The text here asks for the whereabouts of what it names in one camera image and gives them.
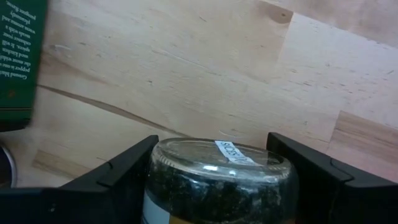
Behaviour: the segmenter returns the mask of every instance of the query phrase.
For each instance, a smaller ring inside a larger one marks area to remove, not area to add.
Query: green box
[[[0,0],[0,131],[29,123],[47,0]]]

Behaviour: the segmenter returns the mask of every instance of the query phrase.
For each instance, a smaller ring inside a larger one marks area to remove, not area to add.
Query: green packaging
[[[30,120],[47,0],[0,0],[0,131]]]

